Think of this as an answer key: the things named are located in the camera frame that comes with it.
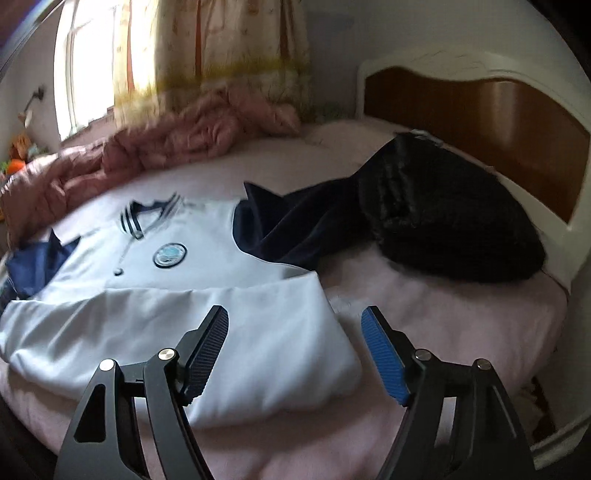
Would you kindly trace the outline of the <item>white navy striped sweatshirt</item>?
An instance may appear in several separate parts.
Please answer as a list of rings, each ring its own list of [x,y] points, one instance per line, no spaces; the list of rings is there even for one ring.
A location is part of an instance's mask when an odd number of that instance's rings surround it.
[[[55,235],[8,259],[12,297],[1,316],[1,356],[24,379],[77,399],[98,364],[147,360],[228,311],[197,428],[315,409],[352,393],[361,362],[318,275],[238,248],[235,202],[173,195],[129,204],[69,241]]]

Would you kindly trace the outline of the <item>white wooden bed headboard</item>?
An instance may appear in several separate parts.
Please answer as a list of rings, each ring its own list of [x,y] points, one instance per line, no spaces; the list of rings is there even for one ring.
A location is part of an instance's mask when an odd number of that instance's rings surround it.
[[[401,49],[359,67],[356,117],[427,131],[493,168],[571,286],[590,256],[590,99],[565,75],[469,47]]]

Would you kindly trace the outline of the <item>black garment pile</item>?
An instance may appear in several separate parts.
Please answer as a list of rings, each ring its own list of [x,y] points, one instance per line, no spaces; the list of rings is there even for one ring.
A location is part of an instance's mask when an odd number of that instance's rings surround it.
[[[516,283],[546,251],[522,205],[498,177],[415,133],[381,147],[353,175],[286,195],[245,184],[232,234],[240,250],[314,269],[375,243],[392,263],[454,281]]]

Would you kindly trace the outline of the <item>pink quilted comforter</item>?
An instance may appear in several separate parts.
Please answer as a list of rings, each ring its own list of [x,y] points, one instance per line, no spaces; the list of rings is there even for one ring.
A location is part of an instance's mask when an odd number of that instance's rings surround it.
[[[297,136],[297,109],[235,85],[208,92],[179,113],[123,128],[108,138],[33,160],[1,189],[9,249],[85,202],[145,171],[220,157],[259,135]]]

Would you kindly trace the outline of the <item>orange plush toy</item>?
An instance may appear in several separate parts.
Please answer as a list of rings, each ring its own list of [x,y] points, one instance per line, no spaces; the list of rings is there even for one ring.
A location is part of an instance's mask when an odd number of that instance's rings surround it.
[[[1,163],[1,175],[9,177],[22,170],[32,160],[47,153],[46,147],[38,146],[26,133],[18,134],[11,141],[8,159]]]

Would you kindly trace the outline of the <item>tree print curtain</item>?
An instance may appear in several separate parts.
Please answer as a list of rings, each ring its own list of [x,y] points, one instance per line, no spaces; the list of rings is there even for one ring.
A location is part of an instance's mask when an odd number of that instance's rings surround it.
[[[205,92],[233,84],[308,108],[311,55],[300,1],[117,2],[117,126],[180,111]]]

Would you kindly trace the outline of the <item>wall mounted lamp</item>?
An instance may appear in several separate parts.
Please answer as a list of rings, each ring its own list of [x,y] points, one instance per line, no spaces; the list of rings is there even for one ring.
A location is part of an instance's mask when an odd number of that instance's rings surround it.
[[[45,97],[46,89],[44,86],[39,86],[31,95],[29,100],[27,101],[24,109],[19,113],[18,118],[19,121],[22,123],[23,127],[27,129],[33,117],[33,110],[32,105],[34,102],[42,102]]]

